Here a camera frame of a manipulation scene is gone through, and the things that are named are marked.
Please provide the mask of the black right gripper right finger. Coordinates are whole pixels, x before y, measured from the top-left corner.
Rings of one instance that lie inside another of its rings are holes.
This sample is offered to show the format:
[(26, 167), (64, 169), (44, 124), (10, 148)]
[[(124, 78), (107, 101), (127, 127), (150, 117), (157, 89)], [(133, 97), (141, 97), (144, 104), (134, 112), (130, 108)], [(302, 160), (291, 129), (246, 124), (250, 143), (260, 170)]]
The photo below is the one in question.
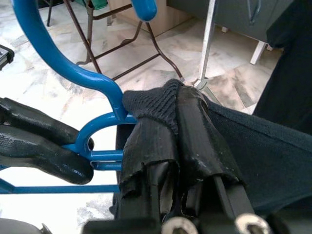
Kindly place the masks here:
[(208, 115), (203, 95), (190, 86), (177, 96), (182, 210), (199, 217), (223, 213), (228, 218), (253, 214), (235, 158)]

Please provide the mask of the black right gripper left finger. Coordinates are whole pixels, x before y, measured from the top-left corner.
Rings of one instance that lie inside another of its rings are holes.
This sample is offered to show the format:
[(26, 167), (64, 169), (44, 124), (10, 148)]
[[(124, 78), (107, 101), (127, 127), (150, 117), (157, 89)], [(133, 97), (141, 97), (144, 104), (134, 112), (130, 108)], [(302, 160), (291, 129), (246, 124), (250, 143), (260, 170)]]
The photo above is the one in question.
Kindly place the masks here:
[(178, 177), (172, 131), (157, 121), (139, 120), (123, 149), (118, 217), (162, 221), (176, 205)]

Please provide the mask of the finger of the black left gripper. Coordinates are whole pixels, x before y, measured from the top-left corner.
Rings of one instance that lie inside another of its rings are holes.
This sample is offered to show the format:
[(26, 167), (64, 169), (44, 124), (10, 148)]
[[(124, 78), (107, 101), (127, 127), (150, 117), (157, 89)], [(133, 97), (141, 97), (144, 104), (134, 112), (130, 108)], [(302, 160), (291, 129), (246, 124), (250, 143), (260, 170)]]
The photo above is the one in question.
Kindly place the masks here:
[(0, 164), (36, 168), (78, 185), (89, 183), (94, 176), (94, 169), (86, 158), (9, 125), (0, 126)]
[(59, 146), (75, 143), (78, 136), (77, 129), (6, 97), (0, 99), (0, 123), (44, 137)]

